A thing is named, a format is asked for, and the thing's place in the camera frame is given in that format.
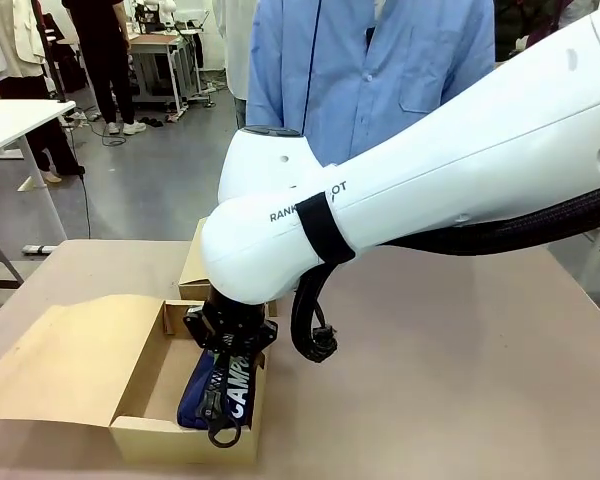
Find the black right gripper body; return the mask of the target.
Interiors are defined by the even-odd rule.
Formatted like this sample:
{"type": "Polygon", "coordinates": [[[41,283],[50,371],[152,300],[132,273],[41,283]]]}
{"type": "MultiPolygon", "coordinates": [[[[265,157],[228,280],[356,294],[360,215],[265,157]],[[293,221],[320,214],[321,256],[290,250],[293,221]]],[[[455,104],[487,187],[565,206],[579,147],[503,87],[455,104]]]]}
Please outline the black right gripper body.
{"type": "Polygon", "coordinates": [[[239,351],[239,341],[255,332],[260,333],[263,351],[278,335],[278,324],[267,319],[264,304],[243,304],[225,297],[220,292],[210,292],[202,306],[189,307],[183,322],[201,348],[203,334],[207,328],[230,331],[231,351],[239,351]]]}

